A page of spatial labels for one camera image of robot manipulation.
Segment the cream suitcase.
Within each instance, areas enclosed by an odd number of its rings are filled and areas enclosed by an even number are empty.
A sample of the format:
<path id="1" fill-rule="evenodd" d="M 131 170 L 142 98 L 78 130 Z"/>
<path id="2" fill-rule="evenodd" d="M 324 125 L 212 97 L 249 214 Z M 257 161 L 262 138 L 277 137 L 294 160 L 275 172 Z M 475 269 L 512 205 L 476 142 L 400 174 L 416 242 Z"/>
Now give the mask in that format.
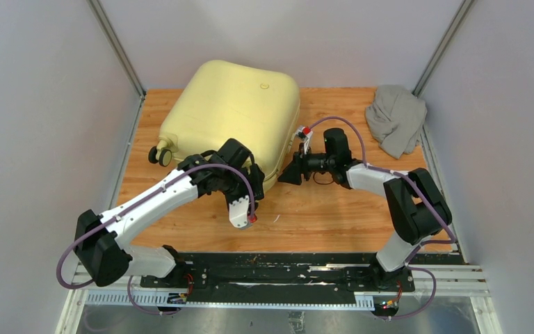
<path id="1" fill-rule="evenodd" d="M 148 159 L 167 166 L 233 138 L 253 154 L 268 191 L 290 150 L 299 112 L 300 89 L 289 75 L 207 61 L 165 117 Z"/>

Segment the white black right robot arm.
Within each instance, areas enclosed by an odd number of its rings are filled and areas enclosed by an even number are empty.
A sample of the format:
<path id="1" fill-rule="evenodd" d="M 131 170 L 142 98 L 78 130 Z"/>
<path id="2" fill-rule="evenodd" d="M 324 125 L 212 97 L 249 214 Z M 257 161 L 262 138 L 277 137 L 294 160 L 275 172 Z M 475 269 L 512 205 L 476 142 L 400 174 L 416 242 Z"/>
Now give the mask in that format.
<path id="1" fill-rule="evenodd" d="M 316 173 L 328 174 L 339 186 L 367 191 L 387 201 L 394 233 L 366 270 L 366 279 L 374 288 L 384 291 L 394 285 L 414 254 L 442 230 L 450 244 L 455 242 L 449 229 L 451 210 L 425 168 L 396 171 L 356 159 L 340 128 L 327 129 L 323 134 L 325 151 L 313 153 L 309 147 L 312 134 L 308 127 L 298 128 L 298 151 L 278 180 L 300 185 Z"/>

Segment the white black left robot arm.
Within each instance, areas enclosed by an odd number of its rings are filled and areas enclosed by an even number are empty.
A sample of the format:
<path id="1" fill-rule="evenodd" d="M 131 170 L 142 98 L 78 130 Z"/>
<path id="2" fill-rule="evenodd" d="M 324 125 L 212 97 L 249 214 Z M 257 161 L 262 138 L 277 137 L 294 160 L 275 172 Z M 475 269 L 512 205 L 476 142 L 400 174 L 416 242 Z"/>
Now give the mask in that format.
<path id="1" fill-rule="evenodd" d="M 161 181 L 135 198 L 97 214 L 91 209 L 77 219 L 73 243 L 59 259 L 74 253 L 90 276 L 70 289 L 90 284 L 105 287 L 124 276 L 154 276 L 168 287 L 180 286 L 185 268 L 178 264 L 177 252 L 169 247 L 132 245 L 143 230 L 171 211 L 214 192 L 224 195 L 229 222 L 238 229 L 248 228 L 256 219 L 259 200 L 264 198 L 265 174 L 251 151 L 234 138 L 218 150 L 208 150 L 184 158 Z"/>

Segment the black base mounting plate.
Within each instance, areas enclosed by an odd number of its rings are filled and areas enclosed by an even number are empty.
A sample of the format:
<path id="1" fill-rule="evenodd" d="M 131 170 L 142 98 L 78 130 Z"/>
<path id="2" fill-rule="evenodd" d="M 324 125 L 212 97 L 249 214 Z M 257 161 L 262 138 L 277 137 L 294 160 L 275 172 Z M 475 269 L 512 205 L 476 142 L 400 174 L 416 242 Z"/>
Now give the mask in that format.
<path id="1" fill-rule="evenodd" d="M 192 301 L 349 304 L 356 292 L 413 292 L 411 273 L 370 269 L 373 253 L 181 253 L 167 278 L 144 276 L 138 287 L 186 289 Z"/>

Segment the grey crumpled cloth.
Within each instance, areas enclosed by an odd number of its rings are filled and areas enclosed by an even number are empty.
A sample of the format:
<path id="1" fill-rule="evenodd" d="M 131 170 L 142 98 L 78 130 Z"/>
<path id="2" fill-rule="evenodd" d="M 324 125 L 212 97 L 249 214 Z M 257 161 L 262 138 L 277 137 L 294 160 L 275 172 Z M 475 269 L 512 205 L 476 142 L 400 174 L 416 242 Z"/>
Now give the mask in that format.
<path id="1" fill-rule="evenodd" d="M 364 112 L 371 135 L 395 159 L 413 153 L 426 115 L 426 103 L 399 85 L 378 86 Z"/>

